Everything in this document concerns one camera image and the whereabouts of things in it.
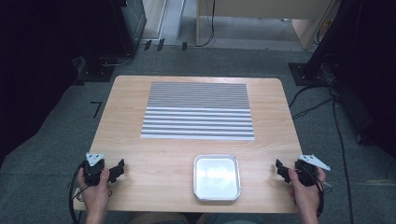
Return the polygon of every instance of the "wooden desk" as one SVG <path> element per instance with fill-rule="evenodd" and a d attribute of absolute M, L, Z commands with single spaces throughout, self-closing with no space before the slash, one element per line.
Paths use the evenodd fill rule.
<path fill-rule="evenodd" d="M 151 83 L 246 83 L 254 140 L 142 138 Z M 292 167 L 302 153 L 282 84 L 275 78 L 117 77 L 91 153 L 106 167 L 125 159 L 125 174 L 111 186 L 109 210 L 168 212 L 292 213 L 294 202 L 280 159 Z M 234 202 L 201 202 L 193 193 L 193 164 L 200 154 L 232 154 L 239 164 L 241 194 Z M 75 201 L 75 208 L 84 205 Z"/>
<path fill-rule="evenodd" d="M 291 23 L 300 43 L 303 49 L 307 49 L 334 2 L 335 0 L 216 0 L 215 16 L 293 19 Z M 200 45 L 200 17 L 212 16 L 213 0 L 197 0 L 197 6 L 196 44 Z"/>

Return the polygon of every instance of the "square plastic container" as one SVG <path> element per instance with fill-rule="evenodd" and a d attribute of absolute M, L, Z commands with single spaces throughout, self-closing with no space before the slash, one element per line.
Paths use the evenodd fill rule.
<path fill-rule="evenodd" d="M 200 155 L 194 162 L 194 194 L 202 201 L 234 201 L 241 193 L 233 155 Z"/>

